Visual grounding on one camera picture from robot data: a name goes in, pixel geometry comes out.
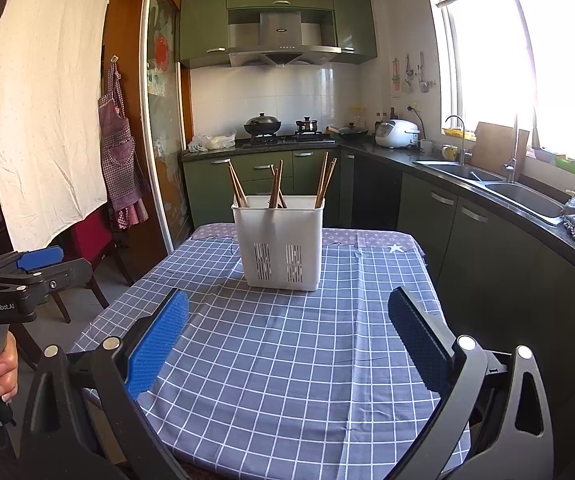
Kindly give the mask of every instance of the kitchen sink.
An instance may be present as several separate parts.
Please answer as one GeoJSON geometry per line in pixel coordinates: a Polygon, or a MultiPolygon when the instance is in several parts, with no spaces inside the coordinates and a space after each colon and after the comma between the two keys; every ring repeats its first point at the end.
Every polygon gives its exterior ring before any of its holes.
{"type": "Polygon", "coordinates": [[[561,217],[563,206],[561,204],[521,184],[505,182],[503,177],[490,173],[490,171],[481,170],[469,164],[460,166],[458,162],[423,160],[417,161],[416,164],[428,170],[461,178],[533,214],[550,225],[558,225],[563,221],[561,217]]]}
{"type": "Polygon", "coordinates": [[[425,166],[431,170],[441,171],[459,178],[464,178],[471,182],[502,182],[503,177],[490,171],[481,170],[469,164],[460,166],[458,162],[437,162],[437,161],[417,161],[416,164],[425,166]]]}
{"type": "Polygon", "coordinates": [[[526,186],[509,182],[487,182],[483,186],[494,194],[501,195],[518,205],[521,209],[538,216],[548,224],[558,225],[563,221],[561,218],[563,206],[561,204],[526,186]]]}

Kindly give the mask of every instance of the chair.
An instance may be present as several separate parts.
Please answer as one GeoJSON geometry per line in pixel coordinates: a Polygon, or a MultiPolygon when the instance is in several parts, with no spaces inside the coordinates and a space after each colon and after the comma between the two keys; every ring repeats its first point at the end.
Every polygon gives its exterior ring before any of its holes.
{"type": "MultiPolygon", "coordinates": [[[[103,258],[111,254],[127,285],[134,285],[134,280],[129,275],[125,263],[118,252],[114,235],[109,227],[105,206],[99,207],[96,211],[91,212],[87,218],[65,231],[62,235],[62,245],[66,260],[85,258],[91,264],[92,269],[96,269],[103,258]]],[[[94,293],[101,307],[107,308],[109,306],[109,301],[107,301],[93,275],[87,287],[94,293]]],[[[55,293],[52,294],[52,297],[61,310],[65,322],[71,323],[72,318],[67,312],[61,296],[55,293]]]]}

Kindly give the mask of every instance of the pot lid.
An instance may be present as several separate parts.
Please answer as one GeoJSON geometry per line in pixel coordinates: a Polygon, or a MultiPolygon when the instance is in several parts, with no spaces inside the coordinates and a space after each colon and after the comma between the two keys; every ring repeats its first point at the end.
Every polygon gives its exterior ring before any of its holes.
{"type": "Polygon", "coordinates": [[[339,128],[339,132],[342,134],[365,134],[367,133],[367,129],[359,128],[354,123],[349,123],[347,126],[339,128]]]}
{"type": "Polygon", "coordinates": [[[279,120],[271,115],[265,115],[264,113],[258,114],[258,117],[253,117],[245,124],[267,124],[267,123],[278,123],[279,120]]]}

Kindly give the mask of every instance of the cabinet handle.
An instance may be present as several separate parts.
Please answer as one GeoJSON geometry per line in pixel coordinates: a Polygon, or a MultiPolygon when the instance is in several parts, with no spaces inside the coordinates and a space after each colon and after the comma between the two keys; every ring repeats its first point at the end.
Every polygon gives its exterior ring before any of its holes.
{"type": "Polygon", "coordinates": [[[434,199],[434,200],[438,200],[440,203],[442,204],[447,204],[447,205],[454,205],[454,200],[450,200],[448,198],[445,198],[443,196],[437,195],[436,193],[432,192],[430,193],[430,196],[434,199]]]}
{"type": "Polygon", "coordinates": [[[464,215],[469,216],[472,220],[475,220],[477,222],[481,222],[482,224],[485,224],[485,222],[487,222],[487,217],[477,215],[476,213],[473,213],[469,209],[461,207],[461,211],[463,212],[464,215]]]}

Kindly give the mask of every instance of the mug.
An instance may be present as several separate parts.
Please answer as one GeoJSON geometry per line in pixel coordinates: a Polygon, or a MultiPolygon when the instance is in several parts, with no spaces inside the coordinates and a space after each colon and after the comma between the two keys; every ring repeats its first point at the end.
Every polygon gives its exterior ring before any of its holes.
{"type": "Polygon", "coordinates": [[[443,149],[441,150],[441,155],[443,155],[445,160],[456,160],[456,153],[458,153],[458,148],[449,144],[443,146],[443,149]]]}
{"type": "Polygon", "coordinates": [[[431,140],[429,140],[429,139],[421,140],[421,152],[431,153],[433,147],[434,147],[434,143],[431,140]]]}

